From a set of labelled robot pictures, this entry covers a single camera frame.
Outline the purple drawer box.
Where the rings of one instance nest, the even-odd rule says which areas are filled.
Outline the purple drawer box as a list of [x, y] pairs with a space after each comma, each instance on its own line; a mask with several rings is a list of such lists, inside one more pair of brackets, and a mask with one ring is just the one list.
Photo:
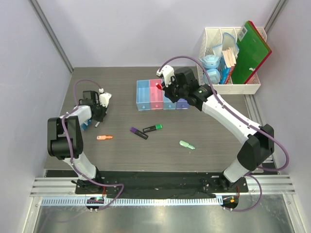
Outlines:
[[179, 99], [176, 104], [176, 109], [189, 109], [190, 105], [185, 99]]

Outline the red cap whiteboard marker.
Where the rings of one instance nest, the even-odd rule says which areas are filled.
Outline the red cap whiteboard marker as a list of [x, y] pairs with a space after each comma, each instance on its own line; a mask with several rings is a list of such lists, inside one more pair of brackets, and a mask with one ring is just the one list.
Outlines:
[[156, 83], [155, 86], [156, 86], [159, 90], [162, 89], [162, 86], [161, 86], [159, 83]]

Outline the pink drawer box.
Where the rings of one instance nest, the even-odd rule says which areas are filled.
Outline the pink drawer box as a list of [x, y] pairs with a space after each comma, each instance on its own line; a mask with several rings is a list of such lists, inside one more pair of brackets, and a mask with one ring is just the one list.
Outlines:
[[157, 85], [161, 85], [161, 79], [151, 79], [150, 84], [150, 104], [152, 110], [163, 109], [163, 93]]

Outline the light blue drawer box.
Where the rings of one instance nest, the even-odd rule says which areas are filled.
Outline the light blue drawer box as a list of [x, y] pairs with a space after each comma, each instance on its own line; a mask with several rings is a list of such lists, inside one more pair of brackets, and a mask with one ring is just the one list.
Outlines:
[[138, 80], [136, 87], [136, 105], [139, 111], [151, 110], [150, 82], [149, 80]]

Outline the green cap black highlighter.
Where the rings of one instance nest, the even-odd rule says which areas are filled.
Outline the green cap black highlighter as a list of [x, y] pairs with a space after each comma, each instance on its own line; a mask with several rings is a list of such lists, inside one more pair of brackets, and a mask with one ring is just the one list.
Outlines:
[[153, 131], [160, 130], [160, 129], [162, 129], [162, 128], [163, 128], [163, 126], [162, 126], [161, 124], [157, 124], [157, 125], [153, 125], [153, 126], [144, 128], [144, 129], [143, 129], [143, 132], [144, 132], [144, 133], [149, 133], [149, 132], [153, 132]]

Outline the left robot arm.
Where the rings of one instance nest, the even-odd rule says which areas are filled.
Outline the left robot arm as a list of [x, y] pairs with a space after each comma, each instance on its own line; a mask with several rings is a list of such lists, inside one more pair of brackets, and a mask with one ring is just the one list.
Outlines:
[[103, 191], [103, 180], [98, 168], [84, 153], [82, 127], [94, 120], [102, 122], [106, 116], [111, 94], [100, 89], [84, 91], [83, 97], [71, 113], [52, 117], [47, 122], [47, 150], [51, 157], [56, 157], [68, 164], [77, 174], [77, 194], [97, 194]]

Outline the lower blue tape dispenser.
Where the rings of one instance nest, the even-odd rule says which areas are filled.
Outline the lower blue tape dispenser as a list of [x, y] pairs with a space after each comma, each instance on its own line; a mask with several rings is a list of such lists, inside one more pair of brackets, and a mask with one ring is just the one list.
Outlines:
[[[212, 82], [212, 84], [218, 84], [221, 81], [221, 75], [217, 69], [215, 69], [215, 68], [207, 69], [206, 73], [208, 74], [209, 79]], [[205, 73], [203, 73], [203, 80], [204, 80], [205, 84], [209, 84], [207, 76]]]

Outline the orange mini highlighter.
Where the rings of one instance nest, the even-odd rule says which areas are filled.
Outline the orange mini highlighter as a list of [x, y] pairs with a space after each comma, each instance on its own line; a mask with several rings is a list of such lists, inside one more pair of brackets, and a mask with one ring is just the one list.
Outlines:
[[97, 136], [97, 140], [103, 141], [103, 140], [110, 140], [113, 139], [112, 135], [99, 135]]

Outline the blue red card box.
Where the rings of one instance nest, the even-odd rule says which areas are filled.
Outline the blue red card box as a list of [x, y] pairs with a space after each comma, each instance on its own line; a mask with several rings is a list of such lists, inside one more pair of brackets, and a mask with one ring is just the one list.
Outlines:
[[226, 67], [225, 65], [225, 61], [224, 61], [224, 57], [221, 57], [221, 61], [220, 61], [220, 74], [221, 74], [221, 81], [219, 82], [219, 84], [226, 84], [229, 77], [230, 77], [230, 73], [231, 70], [234, 67]]

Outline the white plastic organizer basket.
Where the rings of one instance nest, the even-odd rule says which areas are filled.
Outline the white plastic organizer basket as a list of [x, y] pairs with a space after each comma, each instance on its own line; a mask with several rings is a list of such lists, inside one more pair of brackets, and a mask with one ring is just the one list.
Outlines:
[[[203, 58], [208, 54], [212, 54], [212, 47], [222, 42], [223, 33], [229, 33], [237, 39], [241, 30], [241, 27], [204, 28], [198, 57]], [[260, 81], [255, 73], [247, 84], [233, 84], [229, 79], [226, 84], [215, 84], [213, 87], [218, 94], [253, 95], [259, 89]]]

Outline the light green mini highlighter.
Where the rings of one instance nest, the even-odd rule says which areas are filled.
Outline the light green mini highlighter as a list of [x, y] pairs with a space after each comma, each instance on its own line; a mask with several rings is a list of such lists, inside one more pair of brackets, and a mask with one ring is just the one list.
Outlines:
[[181, 146], [183, 146], [185, 148], [191, 149], [191, 150], [195, 149], [195, 147], [193, 145], [191, 145], [191, 144], [189, 144], [189, 143], [187, 143], [185, 141], [182, 141], [182, 140], [179, 141], [179, 145], [181, 145]]

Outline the green plastic folder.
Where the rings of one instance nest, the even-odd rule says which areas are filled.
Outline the green plastic folder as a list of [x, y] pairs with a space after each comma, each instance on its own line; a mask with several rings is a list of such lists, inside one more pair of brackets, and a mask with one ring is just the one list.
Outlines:
[[247, 21], [237, 34], [239, 48], [231, 74], [233, 84], [246, 84], [272, 53], [252, 21]]

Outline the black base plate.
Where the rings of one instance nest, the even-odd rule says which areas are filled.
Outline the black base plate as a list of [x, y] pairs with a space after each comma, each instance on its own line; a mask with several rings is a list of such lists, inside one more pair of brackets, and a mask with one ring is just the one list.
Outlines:
[[220, 193], [247, 193], [245, 178], [235, 183], [225, 181], [218, 172], [146, 172], [101, 171], [96, 181], [75, 181], [76, 194], [106, 194], [120, 199], [203, 199]]

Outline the corner aluminium post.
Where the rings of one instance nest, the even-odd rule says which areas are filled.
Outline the corner aluminium post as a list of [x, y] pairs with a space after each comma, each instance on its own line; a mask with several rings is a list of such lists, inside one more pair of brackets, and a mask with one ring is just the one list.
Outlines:
[[273, 28], [274, 24], [276, 23], [278, 17], [286, 7], [286, 4], [288, 3], [288, 0], [278, 0], [272, 13], [267, 19], [267, 22], [265, 23], [264, 30], [268, 34], [271, 29]]
[[32, 9], [34, 10], [35, 14], [37, 15], [40, 23], [42, 24], [45, 32], [47, 33], [49, 39], [51, 40], [51, 42], [53, 43], [56, 51], [58, 52], [58, 54], [60, 55], [62, 61], [64, 62], [66, 68], [68, 69], [69, 73], [71, 74], [74, 70], [71, 62], [69, 61], [63, 47], [61, 46], [52, 26], [50, 25], [47, 17], [45, 16], [39, 2], [37, 0], [28, 0], [28, 2], [30, 3]]

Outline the right corner aluminium post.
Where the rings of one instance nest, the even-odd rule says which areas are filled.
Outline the right corner aluminium post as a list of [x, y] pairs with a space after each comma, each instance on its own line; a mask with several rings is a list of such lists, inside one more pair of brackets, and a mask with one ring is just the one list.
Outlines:
[[288, 0], [278, 0], [272, 13], [267, 19], [267, 22], [265, 23], [264, 30], [268, 34], [271, 29], [273, 28], [274, 24], [276, 23], [278, 17], [286, 7], [286, 4], [288, 3]]

